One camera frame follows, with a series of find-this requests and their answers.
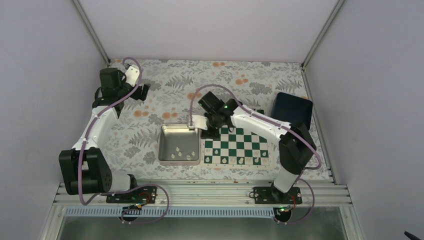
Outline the metal tray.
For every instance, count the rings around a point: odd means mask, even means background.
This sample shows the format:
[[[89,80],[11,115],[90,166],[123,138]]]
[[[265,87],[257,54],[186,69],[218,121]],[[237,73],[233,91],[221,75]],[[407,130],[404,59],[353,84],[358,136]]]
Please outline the metal tray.
[[[162,166],[196,166],[201,160],[201,137],[197,128],[167,123],[160,128],[158,162]]]

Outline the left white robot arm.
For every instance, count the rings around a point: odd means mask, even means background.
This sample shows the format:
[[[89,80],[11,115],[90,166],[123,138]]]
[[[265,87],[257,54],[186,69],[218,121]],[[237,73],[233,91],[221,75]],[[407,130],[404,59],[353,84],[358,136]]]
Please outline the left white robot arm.
[[[100,70],[100,87],[94,94],[89,123],[73,147],[61,151],[58,157],[69,195],[119,192],[128,203],[139,197],[135,177],[112,172],[102,149],[125,106],[123,98],[146,99],[150,87],[137,85],[140,75],[141,71],[135,65],[129,66],[125,72],[112,67]]]

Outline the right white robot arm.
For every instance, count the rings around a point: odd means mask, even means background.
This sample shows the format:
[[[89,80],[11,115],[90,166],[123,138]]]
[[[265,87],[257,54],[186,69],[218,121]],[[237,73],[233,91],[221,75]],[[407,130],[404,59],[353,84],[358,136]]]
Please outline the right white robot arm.
[[[281,169],[271,185],[271,198],[278,204],[290,197],[297,182],[313,156],[318,167],[322,160],[306,125],[273,119],[245,106],[236,98],[227,102],[208,92],[198,102],[204,114],[189,114],[189,125],[201,129],[208,138],[216,138],[223,126],[248,130],[278,147]]]

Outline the green white chessboard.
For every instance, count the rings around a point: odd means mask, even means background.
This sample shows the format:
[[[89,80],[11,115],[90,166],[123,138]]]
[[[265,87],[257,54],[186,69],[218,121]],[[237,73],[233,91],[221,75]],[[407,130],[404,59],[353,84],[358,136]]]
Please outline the green white chessboard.
[[[219,129],[219,139],[203,139],[200,164],[218,169],[272,169],[272,146],[267,139],[244,128],[228,127]],[[221,158],[244,158],[245,165],[221,164]]]

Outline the floral table mat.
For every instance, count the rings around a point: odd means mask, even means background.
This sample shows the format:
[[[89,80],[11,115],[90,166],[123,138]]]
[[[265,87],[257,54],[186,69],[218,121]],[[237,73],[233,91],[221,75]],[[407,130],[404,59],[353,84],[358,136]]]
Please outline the floral table mat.
[[[198,99],[208,91],[226,101],[234,94],[251,109],[270,115],[278,93],[307,98],[301,66],[292,62],[141,60],[142,80],[150,88],[145,101],[128,99],[102,150],[114,172],[139,179],[272,180],[280,170],[272,145],[271,164],[256,167],[164,166],[159,137],[165,123],[187,123],[189,110],[201,115]]]

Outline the dark blue box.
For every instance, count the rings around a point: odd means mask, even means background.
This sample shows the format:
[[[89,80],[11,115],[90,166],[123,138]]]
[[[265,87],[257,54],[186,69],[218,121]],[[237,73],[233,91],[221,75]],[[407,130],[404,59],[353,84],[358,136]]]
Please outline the dark blue box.
[[[289,123],[302,122],[310,130],[312,111],[313,102],[311,100],[279,92],[274,99],[270,117]]]

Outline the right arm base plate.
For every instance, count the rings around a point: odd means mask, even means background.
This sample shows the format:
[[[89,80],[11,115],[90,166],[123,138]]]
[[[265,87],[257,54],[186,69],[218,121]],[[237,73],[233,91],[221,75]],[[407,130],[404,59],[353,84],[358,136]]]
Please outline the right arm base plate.
[[[248,194],[257,205],[293,205],[302,204],[302,194],[299,187],[291,187],[283,193],[273,186],[256,186]]]

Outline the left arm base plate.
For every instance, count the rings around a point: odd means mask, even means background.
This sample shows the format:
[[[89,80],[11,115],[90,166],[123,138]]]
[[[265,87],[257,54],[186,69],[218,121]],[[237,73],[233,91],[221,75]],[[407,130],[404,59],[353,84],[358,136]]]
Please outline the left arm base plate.
[[[108,195],[108,204],[154,204],[156,201],[157,187],[145,186],[135,191],[123,194]]]

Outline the aluminium frame rail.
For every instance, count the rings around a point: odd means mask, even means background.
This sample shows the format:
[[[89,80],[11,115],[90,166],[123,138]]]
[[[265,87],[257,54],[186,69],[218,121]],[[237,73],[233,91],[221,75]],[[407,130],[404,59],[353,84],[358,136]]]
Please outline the aluminium frame rail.
[[[251,184],[161,184],[169,195],[172,207],[252,207],[255,200],[250,198]],[[312,194],[317,207],[349,207],[352,199],[348,188],[343,185],[299,184],[302,203],[300,207],[312,204]]]

